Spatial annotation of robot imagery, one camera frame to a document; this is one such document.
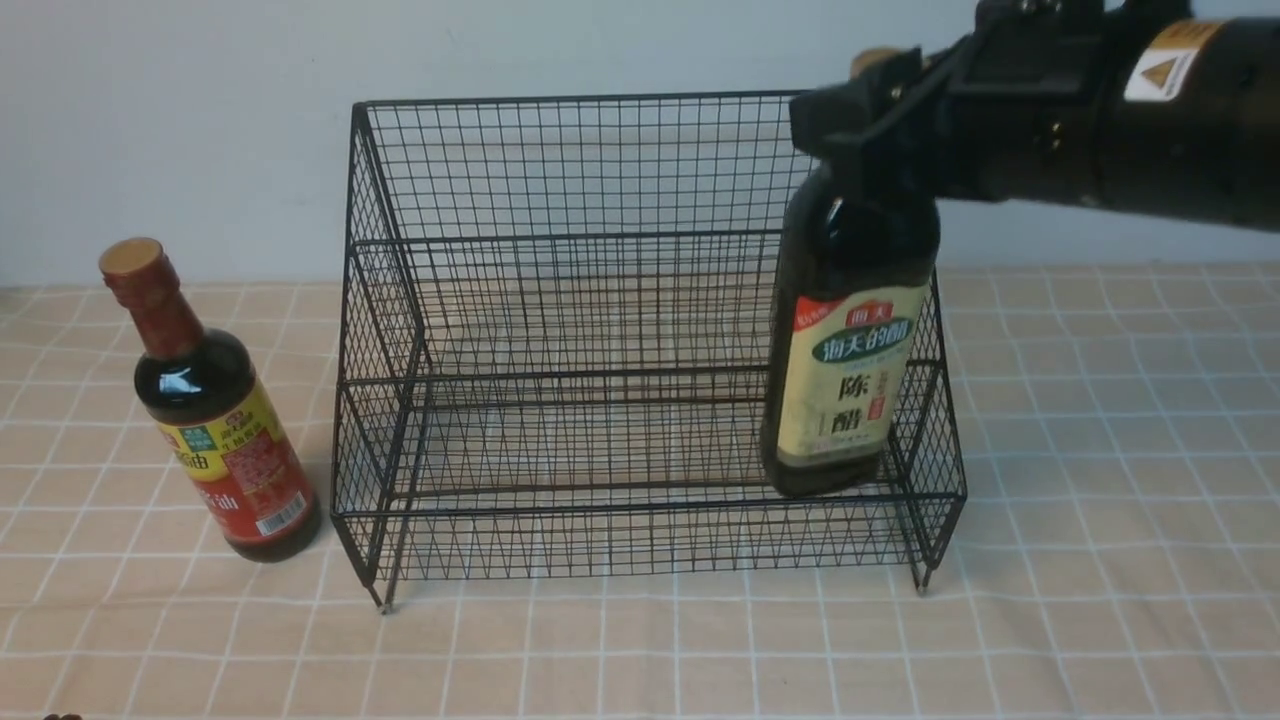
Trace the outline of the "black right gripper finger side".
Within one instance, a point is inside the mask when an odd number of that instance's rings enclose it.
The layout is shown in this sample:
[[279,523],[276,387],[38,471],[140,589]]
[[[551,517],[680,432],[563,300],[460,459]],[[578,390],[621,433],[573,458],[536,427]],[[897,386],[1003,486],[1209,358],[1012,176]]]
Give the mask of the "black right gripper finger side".
[[948,85],[960,49],[872,47],[850,77],[790,101],[794,147],[840,191],[946,191],[954,163]]

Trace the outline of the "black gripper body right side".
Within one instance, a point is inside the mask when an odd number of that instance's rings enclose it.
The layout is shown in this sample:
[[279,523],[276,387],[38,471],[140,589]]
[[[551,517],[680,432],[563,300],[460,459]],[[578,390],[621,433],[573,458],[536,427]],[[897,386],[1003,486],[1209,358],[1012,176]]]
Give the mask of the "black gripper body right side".
[[1107,204],[1096,142],[1108,83],[1102,1],[982,1],[938,113],[938,196]]

